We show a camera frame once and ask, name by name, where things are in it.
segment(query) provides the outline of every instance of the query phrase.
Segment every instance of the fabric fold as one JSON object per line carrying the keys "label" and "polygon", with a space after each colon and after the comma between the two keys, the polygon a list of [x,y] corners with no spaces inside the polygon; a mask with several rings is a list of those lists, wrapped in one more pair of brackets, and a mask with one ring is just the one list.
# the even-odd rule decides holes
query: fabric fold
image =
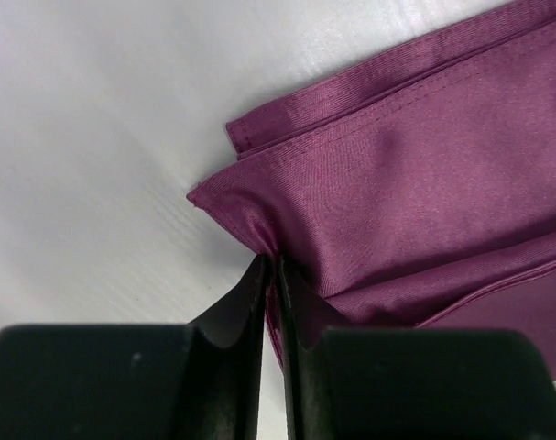
{"label": "fabric fold", "polygon": [[556,1],[440,30],[227,127],[240,160],[189,199],[256,253],[290,255],[359,325],[421,325],[556,261]]}

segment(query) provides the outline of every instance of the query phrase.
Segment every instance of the satin fabric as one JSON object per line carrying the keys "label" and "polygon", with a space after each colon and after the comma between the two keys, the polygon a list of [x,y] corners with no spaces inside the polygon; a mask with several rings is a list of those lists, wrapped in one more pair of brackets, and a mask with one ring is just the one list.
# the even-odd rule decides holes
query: satin fabric
{"label": "satin fabric", "polygon": [[[376,55],[227,125],[189,199],[358,325],[512,328],[556,378],[556,1]],[[277,306],[267,321],[279,354]]]}

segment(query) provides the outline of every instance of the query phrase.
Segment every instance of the white surface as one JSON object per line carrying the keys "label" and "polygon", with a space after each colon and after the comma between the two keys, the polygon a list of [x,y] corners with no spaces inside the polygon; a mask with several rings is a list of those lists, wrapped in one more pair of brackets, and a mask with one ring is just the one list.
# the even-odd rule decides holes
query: white surface
{"label": "white surface", "polygon": [[[223,123],[505,2],[0,0],[0,327],[190,320],[252,258],[184,199]],[[269,343],[259,438],[286,438]]]}

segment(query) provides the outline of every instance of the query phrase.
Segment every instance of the purple fabric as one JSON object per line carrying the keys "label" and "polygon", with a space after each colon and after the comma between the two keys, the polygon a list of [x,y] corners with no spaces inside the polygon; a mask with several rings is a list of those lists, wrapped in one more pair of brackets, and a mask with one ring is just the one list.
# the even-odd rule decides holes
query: purple fabric
{"label": "purple fabric", "polygon": [[[392,49],[227,125],[189,194],[359,325],[517,329],[556,377],[556,1]],[[279,356],[275,298],[268,326]]]}

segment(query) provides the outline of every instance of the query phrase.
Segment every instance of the stitched seam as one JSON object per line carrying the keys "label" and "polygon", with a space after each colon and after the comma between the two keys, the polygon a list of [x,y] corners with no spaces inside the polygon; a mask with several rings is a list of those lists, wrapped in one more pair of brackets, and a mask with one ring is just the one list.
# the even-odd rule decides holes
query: stitched seam
{"label": "stitched seam", "polygon": [[[487,58],[495,58],[496,55],[498,54],[503,54],[503,53],[507,53],[508,51],[512,51],[514,53],[511,53],[506,59],[500,59],[500,60],[496,60],[496,62],[490,66],[488,66],[487,68],[483,69],[482,71],[478,71],[478,72],[473,72],[468,74],[467,76],[464,77],[460,77],[457,81],[454,82],[449,82],[448,84],[444,85],[443,87],[441,87],[440,89],[437,90],[433,90],[430,93],[424,94],[416,99],[413,99],[412,101],[409,101],[405,104],[402,104],[400,107],[397,107],[395,109],[393,109],[391,112],[386,113],[384,115],[381,115],[380,117],[376,118],[376,119],[372,119],[369,121],[366,121],[364,124],[358,126],[355,130],[350,131],[348,133],[345,133],[344,135],[337,137],[335,139],[332,139],[330,141],[328,141],[328,144],[324,144],[321,143],[321,146],[324,145],[330,145],[334,142],[337,142],[341,139],[344,138],[348,138],[350,137],[352,134],[356,133],[357,131],[362,130],[365,127],[369,127],[372,126],[373,124],[375,124],[376,122],[379,122],[385,118],[388,118],[392,115],[394,115],[395,113],[401,111],[402,109],[405,109],[429,96],[432,96],[433,94],[437,94],[439,92],[444,91],[445,89],[452,87],[458,83],[462,83],[464,81],[469,80],[470,78],[482,75],[492,69],[494,69],[497,66],[501,66],[503,64],[505,64],[506,62],[511,62],[512,60],[518,59],[523,57],[524,55],[527,55],[528,53],[540,49],[541,47],[547,46],[548,44],[552,43],[554,40],[556,40],[556,33],[555,35],[551,36],[551,38],[546,38],[543,39],[545,37],[546,34],[550,33],[551,29],[550,27],[546,27],[546,28],[542,28],[542,29],[538,29],[536,31],[534,31],[531,34],[526,34],[522,37],[520,37],[519,39],[515,40],[515,41],[510,41],[507,43],[506,47],[497,47],[494,48],[492,50],[490,50],[490,52],[484,52],[482,54],[479,54],[477,57],[473,58],[473,59],[469,59],[469,60],[465,60],[463,62],[462,65],[456,65],[456,66],[452,66],[450,69],[450,71],[445,71],[445,72],[439,72],[436,76],[434,77],[429,77],[426,79],[423,79],[420,84],[412,84],[411,86],[409,86],[407,89],[403,89],[398,91],[397,93],[389,96],[388,98],[385,98],[382,102],[378,102],[378,103],[374,103],[368,107],[365,107],[361,110],[358,110],[355,114],[352,115],[348,115],[345,116],[341,119],[332,121],[331,123],[329,123],[326,126],[321,126],[311,132],[308,133],[304,133],[302,135],[300,135],[299,137],[294,137],[292,139],[289,139],[287,141],[285,141],[283,144],[278,144],[276,146],[274,146],[273,148],[268,148],[268,149],[264,149],[261,150],[259,152],[257,152],[257,154],[255,155],[251,155],[251,156],[247,156],[246,158],[244,158],[244,160],[251,160],[251,163],[258,163],[260,160],[264,159],[266,155],[278,155],[279,152],[287,147],[290,147],[293,144],[296,143],[300,143],[302,141],[305,141],[307,139],[311,139],[311,138],[315,138],[316,136],[322,134],[325,131],[329,131],[332,130],[334,128],[337,128],[343,124],[349,124],[351,122],[354,122],[356,119],[359,118],[364,118],[364,117],[368,117],[370,115],[372,115],[375,112],[380,112],[381,110],[384,110],[386,108],[391,107],[393,104],[396,104],[396,101],[398,100],[399,97],[401,96],[406,96],[406,95],[410,95],[410,94],[416,94],[417,92],[419,92],[421,89],[423,88],[429,88],[430,86],[434,85],[435,83],[438,83],[441,80],[444,80],[450,76],[457,76],[458,74],[462,73],[464,70],[473,67],[475,64],[478,64],[481,60],[485,60]],[[540,44],[534,44],[532,46],[525,46],[529,41],[536,43],[536,40],[538,40],[540,42]],[[291,151],[288,155],[288,160],[293,160],[298,158],[299,156],[305,155],[307,154],[309,151],[311,151],[312,149],[317,148],[317,146],[310,146],[310,147],[306,147],[305,149],[300,149],[300,150],[295,150],[295,151]],[[219,171],[217,174],[215,174],[214,176],[212,176],[210,179],[219,179],[220,177],[224,176],[226,173],[228,172],[232,172],[232,167],[229,167],[227,169],[221,170]],[[197,188],[195,191],[199,191],[202,190],[202,186]]]}
{"label": "stitched seam", "polygon": [[[327,120],[324,120],[324,121],[316,120],[315,122],[313,122],[311,124],[308,124],[306,126],[302,126],[302,127],[297,128],[295,130],[291,130],[290,132],[283,134],[281,137],[279,137],[275,140],[272,140],[265,145],[258,145],[254,148],[251,148],[251,149],[248,149],[246,151],[241,152],[239,154],[238,158],[240,160],[246,159],[249,156],[252,156],[252,155],[257,154],[261,151],[264,151],[265,149],[274,148],[276,145],[279,145],[280,143],[284,143],[284,142],[287,142],[287,141],[289,141],[291,139],[295,139],[295,138],[300,139],[300,137],[305,135],[305,134],[314,132],[315,130],[317,130],[319,128],[326,127],[329,124],[338,121],[339,119],[343,119],[343,118],[348,117],[348,116],[353,116],[355,113],[360,112],[361,110],[366,109],[366,108],[368,108],[369,106],[372,106],[372,105],[381,104],[380,108],[383,110],[383,109],[391,106],[391,104],[393,104],[392,103],[393,102],[392,97],[394,95],[402,94],[402,93],[408,91],[410,87],[415,86],[417,84],[424,84],[424,81],[427,80],[427,79],[431,79],[431,82],[429,83],[429,85],[432,84],[432,83],[435,83],[435,82],[443,79],[443,76],[442,76],[443,74],[445,76],[448,76],[449,73],[450,73],[449,69],[454,68],[455,71],[457,72],[460,69],[462,69],[463,67],[465,67],[465,66],[463,66],[463,64],[465,62],[471,61],[472,59],[475,59],[478,56],[484,55],[485,52],[488,52],[492,49],[503,47],[508,42],[512,42],[512,41],[515,41],[515,40],[516,39],[513,38],[510,41],[506,41],[506,42],[503,42],[501,44],[494,45],[493,47],[487,48],[486,50],[476,49],[476,50],[473,51],[473,54],[470,55],[470,56],[469,56],[468,53],[461,54],[458,57],[458,58],[460,58],[460,60],[443,60],[439,64],[437,64],[435,66],[431,66],[429,69],[419,72],[418,74],[416,74],[412,78],[408,78],[404,81],[401,81],[398,84],[395,84],[395,85],[391,86],[390,88],[388,88],[387,90],[384,90],[380,93],[375,93],[375,94],[371,95],[370,97],[365,99],[362,103],[351,105],[351,107],[350,107],[351,109],[356,107],[353,111],[349,112],[349,108],[347,108],[347,109],[338,111],[336,113],[333,113],[330,116],[327,116],[325,118]],[[348,85],[346,87],[346,89],[352,89],[352,86]],[[419,90],[420,90],[420,87],[415,89],[414,92],[417,92]]]}
{"label": "stitched seam", "polygon": [[229,132],[229,138],[231,138],[231,142],[233,142],[234,149],[237,150],[237,153],[242,153],[243,147],[241,146],[241,140],[235,135],[233,124],[227,124],[226,130]]}
{"label": "stitched seam", "polygon": [[[311,95],[317,88],[323,87],[323,86],[328,86],[332,83],[335,83],[336,81],[338,81],[339,79],[343,78],[344,76],[353,76],[356,75],[358,72],[362,72],[362,71],[370,71],[370,64],[371,63],[375,63],[375,61],[385,61],[385,60],[390,60],[390,59],[394,59],[396,57],[398,58],[403,58],[401,53],[402,51],[407,51],[407,50],[415,50],[420,46],[426,46],[431,40],[433,39],[445,39],[448,36],[450,36],[453,33],[458,33],[458,31],[461,30],[461,28],[463,27],[469,27],[469,26],[475,26],[477,23],[479,23],[480,21],[483,21],[484,19],[493,19],[494,15],[505,15],[508,16],[511,14],[511,9],[516,7],[524,7],[527,10],[524,12],[521,12],[520,14],[527,14],[528,13],[528,9],[529,9],[529,4],[532,3],[532,1],[534,0],[528,0],[525,3],[522,3],[522,5],[520,5],[520,2],[514,2],[512,4],[508,4],[508,5],[504,5],[502,7],[499,7],[498,9],[495,9],[493,11],[488,11],[485,12],[484,14],[482,14],[481,16],[476,16],[473,18],[470,18],[468,20],[465,20],[464,22],[461,23],[457,23],[456,25],[453,25],[452,27],[447,27],[446,29],[441,29],[438,30],[436,32],[433,32],[427,36],[424,36],[420,39],[417,39],[416,41],[408,41],[407,43],[403,43],[402,45],[398,46],[397,48],[393,48],[390,50],[386,50],[378,55],[376,55],[375,57],[371,57],[367,60],[364,60],[363,62],[359,63],[358,65],[355,65],[349,69],[346,69],[344,71],[341,71],[339,73],[334,74],[334,76],[332,76],[331,78],[329,78],[328,80],[324,80],[322,82],[318,82],[316,84],[313,84],[305,89],[302,89],[298,92],[294,92],[288,96],[285,96],[284,98],[281,98],[281,100],[278,99],[278,102],[273,102],[273,103],[268,103],[265,105],[262,105],[261,107],[253,110],[251,113],[249,113],[248,115],[243,116],[242,118],[240,118],[240,120],[245,121],[245,124],[247,123],[248,119],[250,119],[251,116],[256,115],[258,113],[265,113],[268,111],[268,107],[278,107],[279,109],[283,108],[284,106],[289,105],[292,101],[297,101],[300,99],[306,100],[307,98],[309,99],[308,103],[304,103],[305,106],[313,106],[313,105],[320,105],[322,103],[324,103],[327,100],[332,99],[334,96],[336,96],[337,94],[339,94],[339,92],[330,92],[329,94],[325,95],[324,97],[321,97],[320,99],[316,100],[316,99],[311,99]],[[536,5],[536,9],[538,9],[537,14],[540,13],[545,13],[549,10],[554,9],[554,7],[556,6],[556,0],[552,0],[551,2],[549,2],[548,4],[544,4],[544,3],[540,3],[538,5]],[[467,35],[462,35],[461,37],[459,37],[458,39],[456,39],[455,41],[452,41],[451,44],[460,44],[462,43],[464,40],[466,40],[468,38]],[[421,60],[422,58],[425,58],[429,56],[428,54],[415,54],[415,55],[411,55],[410,57],[413,60]],[[271,126],[273,124],[275,124],[278,121],[277,118],[274,118],[270,121],[268,121],[267,126]]]}
{"label": "stitched seam", "polygon": [[241,128],[243,129],[243,137],[245,138],[245,143],[247,144],[247,146],[249,148],[252,148],[253,145],[251,144],[251,139],[249,138],[249,135],[247,134],[247,125],[245,120],[241,120]]}

